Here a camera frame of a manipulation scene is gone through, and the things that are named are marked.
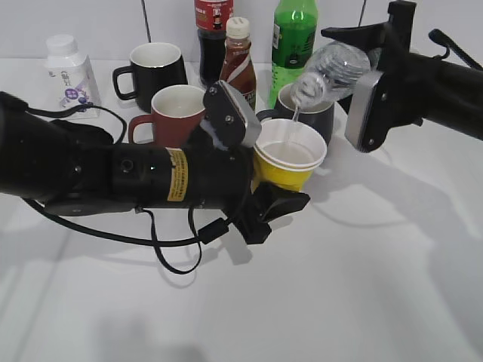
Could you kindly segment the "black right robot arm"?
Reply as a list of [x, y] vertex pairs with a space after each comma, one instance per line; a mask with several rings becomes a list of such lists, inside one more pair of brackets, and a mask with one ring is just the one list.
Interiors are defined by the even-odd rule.
[[427, 119], [467, 136], [482, 138], [482, 67], [442, 31], [429, 37], [445, 48], [427, 57], [410, 51], [416, 3], [392, 1], [384, 23], [328, 27], [325, 38], [369, 54], [379, 50], [375, 69], [340, 101], [347, 112], [345, 137], [361, 152], [378, 149], [389, 130]]

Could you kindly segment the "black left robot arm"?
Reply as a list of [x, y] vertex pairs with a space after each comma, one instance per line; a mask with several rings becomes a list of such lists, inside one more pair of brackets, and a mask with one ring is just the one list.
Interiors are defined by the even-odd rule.
[[202, 92], [200, 121], [172, 146], [124, 143], [104, 129], [69, 121], [69, 113], [31, 108], [1, 95], [1, 191], [77, 232], [133, 243], [92, 230], [73, 216], [207, 208], [223, 216], [172, 247], [209, 244], [230, 226], [247, 244], [262, 244], [270, 223], [302, 210], [309, 196], [271, 182], [253, 185], [261, 123], [224, 81]]

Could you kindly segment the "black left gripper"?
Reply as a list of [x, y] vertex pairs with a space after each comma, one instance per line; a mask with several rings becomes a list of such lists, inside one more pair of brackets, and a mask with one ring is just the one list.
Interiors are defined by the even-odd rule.
[[258, 185], [258, 219], [256, 201], [250, 191], [253, 167], [250, 152], [240, 148], [222, 151], [214, 148], [203, 130], [194, 130], [183, 144], [188, 162], [188, 181], [183, 203], [187, 207], [221, 210], [219, 218], [199, 229], [196, 234], [209, 244], [234, 225], [246, 244], [263, 244], [271, 233], [265, 222], [301, 211], [310, 201], [303, 192], [282, 189], [275, 184]]

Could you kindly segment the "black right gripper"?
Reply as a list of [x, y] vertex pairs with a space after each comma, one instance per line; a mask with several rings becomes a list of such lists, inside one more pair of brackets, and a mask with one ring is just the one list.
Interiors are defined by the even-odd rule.
[[413, 68], [410, 46], [416, 6], [415, 2], [392, 1], [388, 5], [386, 22], [349, 28], [328, 27], [321, 30], [321, 36], [361, 51], [382, 48], [379, 71], [386, 75], [408, 72]]

